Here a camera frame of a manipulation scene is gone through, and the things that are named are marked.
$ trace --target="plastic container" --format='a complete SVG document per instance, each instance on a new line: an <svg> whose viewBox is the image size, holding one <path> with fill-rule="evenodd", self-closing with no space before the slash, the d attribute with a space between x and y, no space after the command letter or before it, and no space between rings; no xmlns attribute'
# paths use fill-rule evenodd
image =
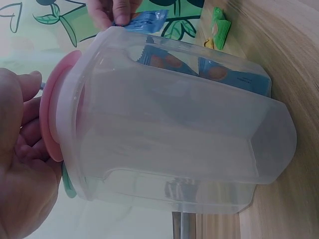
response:
<svg viewBox="0 0 319 239"><path fill-rule="evenodd" d="M152 38L152 44L146 43ZM286 106L194 75L143 65L146 45L198 74L198 59L266 76L207 48L111 27L53 70L40 124L52 158L83 199L192 213L236 213L256 184L291 161L296 131Z"/></svg>

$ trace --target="snack packet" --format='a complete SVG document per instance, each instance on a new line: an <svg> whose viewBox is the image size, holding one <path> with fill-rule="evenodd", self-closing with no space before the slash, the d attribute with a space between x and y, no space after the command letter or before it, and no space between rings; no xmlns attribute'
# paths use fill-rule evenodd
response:
<svg viewBox="0 0 319 239"><path fill-rule="evenodd" d="M133 14L130 24L124 26L124 28L128 31L145 34L155 33L164 26L167 14L168 10L136 12Z"/></svg>
<svg viewBox="0 0 319 239"><path fill-rule="evenodd" d="M222 9L215 7L212 20L212 35L214 46L218 50L224 48L230 26L231 22L225 19Z"/></svg>
<svg viewBox="0 0 319 239"><path fill-rule="evenodd" d="M250 72L233 71L217 62L199 58L199 76L259 95L270 97L270 78Z"/></svg>
<svg viewBox="0 0 319 239"><path fill-rule="evenodd" d="M151 37L147 38L147 43L153 43ZM143 53L137 62L147 66L154 66L157 68L198 76L196 72L177 57L169 54L166 50L151 45L145 46Z"/></svg>

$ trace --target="wooden table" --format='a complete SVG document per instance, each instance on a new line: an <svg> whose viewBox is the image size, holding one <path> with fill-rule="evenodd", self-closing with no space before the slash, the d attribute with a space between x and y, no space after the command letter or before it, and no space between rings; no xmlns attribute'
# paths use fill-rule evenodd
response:
<svg viewBox="0 0 319 239"><path fill-rule="evenodd" d="M298 146L271 185L236 215L197 215L197 239L319 238L319 0L206 0L196 43L211 34L214 6L232 27L225 52L260 64L272 97L287 104Z"/></svg>

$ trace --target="blue packet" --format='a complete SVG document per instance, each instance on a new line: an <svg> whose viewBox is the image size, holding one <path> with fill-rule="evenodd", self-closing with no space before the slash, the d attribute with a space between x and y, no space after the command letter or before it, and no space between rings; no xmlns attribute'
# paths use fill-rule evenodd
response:
<svg viewBox="0 0 319 239"><path fill-rule="evenodd" d="M139 33L155 33L164 26L168 14L168 10L142 11L132 15L130 24L124 26L128 31Z"/></svg>
<svg viewBox="0 0 319 239"><path fill-rule="evenodd" d="M270 78L250 72L233 71L217 62L199 57L199 76L270 97Z"/></svg>
<svg viewBox="0 0 319 239"><path fill-rule="evenodd" d="M154 43L152 37L148 36L146 43ZM142 55L137 60L137 62L147 66L153 66L157 68L198 76L198 74L195 71L193 71L185 62L169 54L168 51L157 48L152 45L145 46Z"/></svg>

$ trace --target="green packet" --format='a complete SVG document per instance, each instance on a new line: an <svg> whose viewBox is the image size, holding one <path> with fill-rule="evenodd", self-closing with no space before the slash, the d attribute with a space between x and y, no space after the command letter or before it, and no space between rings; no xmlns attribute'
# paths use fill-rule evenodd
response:
<svg viewBox="0 0 319 239"><path fill-rule="evenodd" d="M212 20L212 35L214 46L218 50L222 50L224 48L230 26L231 22L225 19L222 9L215 7Z"/></svg>

